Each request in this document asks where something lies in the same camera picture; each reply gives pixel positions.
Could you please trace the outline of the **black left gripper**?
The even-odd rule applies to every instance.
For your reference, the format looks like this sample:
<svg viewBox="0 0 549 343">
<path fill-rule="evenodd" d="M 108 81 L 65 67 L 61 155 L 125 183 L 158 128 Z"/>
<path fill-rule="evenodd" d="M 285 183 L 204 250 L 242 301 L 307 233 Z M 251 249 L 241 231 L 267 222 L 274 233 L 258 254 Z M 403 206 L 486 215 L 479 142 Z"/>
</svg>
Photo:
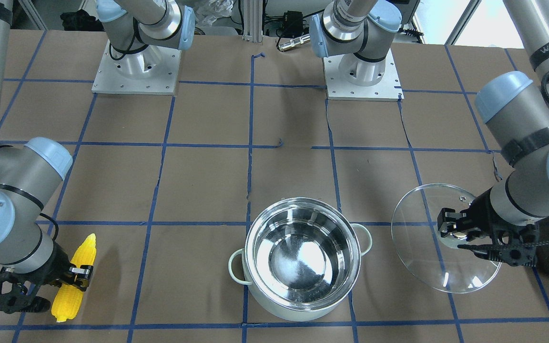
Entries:
<svg viewBox="0 0 549 343">
<path fill-rule="evenodd" d="M 456 212 L 442 208 L 437 218 L 440 238 L 454 237 L 470 242 L 479 237 L 490 237 L 490 244 L 462 244 L 461 249 L 473 252 L 481 259 L 504 262 L 510 266 L 535 266 L 536 246 L 539 241 L 539 226 L 536 223 L 512 224 L 502 219 L 490 201 L 491 190 L 479 195 L 469 209 Z M 458 226 L 467 227 L 466 234 Z"/>
</svg>

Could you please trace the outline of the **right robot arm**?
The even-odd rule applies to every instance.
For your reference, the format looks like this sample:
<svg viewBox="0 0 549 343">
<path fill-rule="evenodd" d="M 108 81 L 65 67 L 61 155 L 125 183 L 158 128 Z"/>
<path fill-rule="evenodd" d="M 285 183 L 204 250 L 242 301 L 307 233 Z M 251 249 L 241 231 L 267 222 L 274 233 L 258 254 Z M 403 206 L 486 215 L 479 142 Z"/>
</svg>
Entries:
<svg viewBox="0 0 549 343">
<path fill-rule="evenodd" d="M 0 0 L 0 96 L 13 2 Z M 41 313 L 59 322 L 78 313 L 94 274 L 96 237 L 90 234 L 72 259 L 38 225 L 73 163 L 69 151 L 37 137 L 21 148 L 0 142 L 0 311 Z"/>
</svg>

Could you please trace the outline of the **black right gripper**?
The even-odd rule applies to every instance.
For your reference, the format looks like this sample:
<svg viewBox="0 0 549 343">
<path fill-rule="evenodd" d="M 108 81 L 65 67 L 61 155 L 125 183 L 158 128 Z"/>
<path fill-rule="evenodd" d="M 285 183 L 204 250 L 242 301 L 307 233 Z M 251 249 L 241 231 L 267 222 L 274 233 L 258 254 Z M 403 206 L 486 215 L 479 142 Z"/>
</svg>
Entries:
<svg viewBox="0 0 549 343">
<path fill-rule="evenodd" d="M 38 297 L 41 286 L 60 287 L 71 278 L 69 286 L 85 292 L 93 276 L 93 266 L 72 266 L 68 255 L 58 243 L 45 265 L 29 273 L 0 271 L 0 311 L 6 314 L 16 312 L 39 313 L 50 308 L 50 301 Z"/>
</svg>

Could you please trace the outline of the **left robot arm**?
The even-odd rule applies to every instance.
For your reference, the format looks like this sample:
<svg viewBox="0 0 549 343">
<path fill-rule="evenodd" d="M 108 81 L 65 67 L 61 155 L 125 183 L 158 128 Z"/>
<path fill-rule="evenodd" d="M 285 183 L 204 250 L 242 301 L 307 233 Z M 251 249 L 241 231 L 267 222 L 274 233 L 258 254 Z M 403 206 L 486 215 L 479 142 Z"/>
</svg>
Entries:
<svg viewBox="0 0 549 343">
<path fill-rule="evenodd" d="M 441 241 L 478 258 L 534 266 L 537 247 L 549 245 L 538 226 L 549 217 L 549 0 L 506 0 L 505 7 L 540 85 L 523 72 L 506 72 L 477 93 L 475 106 L 514 172 L 467 209 L 442 209 L 437 229 Z M 401 13 L 385 0 L 334 0 L 309 25 L 317 57 L 342 55 L 347 80 L 372 86 Z"/>
</svg>

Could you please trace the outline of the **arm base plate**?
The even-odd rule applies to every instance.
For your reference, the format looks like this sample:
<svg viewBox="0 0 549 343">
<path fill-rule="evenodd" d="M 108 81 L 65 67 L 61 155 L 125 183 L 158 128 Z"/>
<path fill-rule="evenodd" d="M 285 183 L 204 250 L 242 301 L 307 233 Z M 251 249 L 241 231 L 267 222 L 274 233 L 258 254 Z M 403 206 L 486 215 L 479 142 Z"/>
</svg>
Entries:
<svg viewBox="0 0 549 343">
<path fill-rule="evenodd" d="M 345 101 L 405 99 L 392 51 L 382 61 L 362 61 L 354 54 L 323 57 L 327 98 Z"/>
<path fill-rule="evenodd" d="M 174 95 L 183 52 L 150 45 L 145 50 L 124 56 L 105 45 L 94 77 L 92 92 L 110 95 Z"/>
</svg>

